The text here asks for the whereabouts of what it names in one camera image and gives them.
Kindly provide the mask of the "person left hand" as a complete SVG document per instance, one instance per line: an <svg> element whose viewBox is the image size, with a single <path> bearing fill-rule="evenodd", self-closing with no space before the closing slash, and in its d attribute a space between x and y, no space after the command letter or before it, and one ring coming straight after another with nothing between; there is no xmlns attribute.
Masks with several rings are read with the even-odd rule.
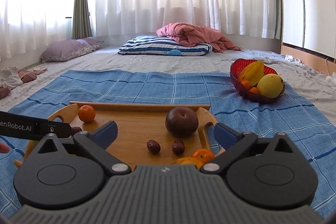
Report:
<svg viewBox="0 0 336 224"><path fill-rule="evenodd" d="M10 150L7 144L0 143L0 153L8 153Z"/></svg>

